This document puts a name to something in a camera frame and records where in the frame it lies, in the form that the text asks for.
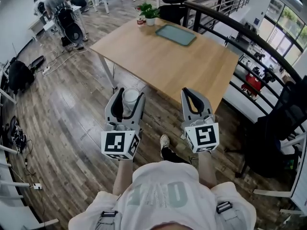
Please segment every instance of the red object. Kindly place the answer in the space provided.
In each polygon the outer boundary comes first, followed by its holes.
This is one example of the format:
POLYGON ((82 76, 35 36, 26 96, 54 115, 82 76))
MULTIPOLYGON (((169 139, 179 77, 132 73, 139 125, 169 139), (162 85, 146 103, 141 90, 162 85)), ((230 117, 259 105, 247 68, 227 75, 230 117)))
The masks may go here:
MULTIPOLYGON (((260 92, 261 90, 261 82, 256 79, 255 76, 251 75, 251 74, 247 74, 245 77, 246 82, 248 82, 251 86, 253 86, 256 90, 258 90, 260 92)), ((241 86, 242 89, 247 89, 248 91, 250 91, 253 95, 257 96, 257 93, 251 88, 249 87, 247 84, 242 84, 241 86)))

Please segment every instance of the glass wall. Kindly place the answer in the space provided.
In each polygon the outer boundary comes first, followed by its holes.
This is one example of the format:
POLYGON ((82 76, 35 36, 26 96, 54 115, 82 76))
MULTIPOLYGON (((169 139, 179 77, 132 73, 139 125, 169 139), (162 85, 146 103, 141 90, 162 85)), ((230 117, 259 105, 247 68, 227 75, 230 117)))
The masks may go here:
MULTIPOLYGON (((307 46, 307 25, 280 0, 271 0, 259 36, 293 65, 307 46)), ((272 63, 272 59, 263 52, 272 63)))

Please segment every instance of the potted plant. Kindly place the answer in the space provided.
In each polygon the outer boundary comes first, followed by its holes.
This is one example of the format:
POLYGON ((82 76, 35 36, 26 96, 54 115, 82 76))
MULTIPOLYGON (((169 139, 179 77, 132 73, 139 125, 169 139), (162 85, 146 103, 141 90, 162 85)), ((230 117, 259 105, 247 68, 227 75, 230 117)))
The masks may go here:
POLYGON ((149 3, 143 3, 139 6, 141 10, 141 16, 145 16, 147 25, 154 25, 156 18, 159 18, 159 10, 154 9, 153 6, 149 3))

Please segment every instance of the black and white marker cube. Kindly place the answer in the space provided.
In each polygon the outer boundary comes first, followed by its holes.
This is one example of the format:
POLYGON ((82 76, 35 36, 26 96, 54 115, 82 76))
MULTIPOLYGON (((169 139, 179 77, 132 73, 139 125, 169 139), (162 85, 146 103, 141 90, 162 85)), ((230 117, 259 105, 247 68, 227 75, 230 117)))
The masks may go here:
POLYGON ((218 123, 187 126, 185 137, 194 153, 212 151, 220 143, 218 123))
POLYGON ((133 159, 139 143, 134 130, 101 132, 101 152, 111 159, 133 159))

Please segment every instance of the gray tray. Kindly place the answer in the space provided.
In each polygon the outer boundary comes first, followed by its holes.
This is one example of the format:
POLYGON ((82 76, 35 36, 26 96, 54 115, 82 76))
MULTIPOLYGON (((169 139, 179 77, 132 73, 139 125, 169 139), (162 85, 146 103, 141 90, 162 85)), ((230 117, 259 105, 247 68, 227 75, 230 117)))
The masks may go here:
POLYGON ((155 33, 183 46, 188 46, 196 38, 195 34, 168 24, 156 30, 155 33))

